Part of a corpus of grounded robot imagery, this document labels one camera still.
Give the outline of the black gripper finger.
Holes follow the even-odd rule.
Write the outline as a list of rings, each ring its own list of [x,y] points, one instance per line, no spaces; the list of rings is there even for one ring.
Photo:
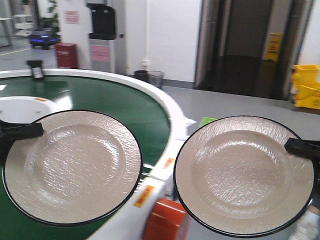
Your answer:
[[[285,150],[291,154],[309,160],[320,159],[320,141],[289,138],[284,144]]]
[[[12,123],[0,121],[2,140],[25,140],[41,137],[44,129],[41,123]]]

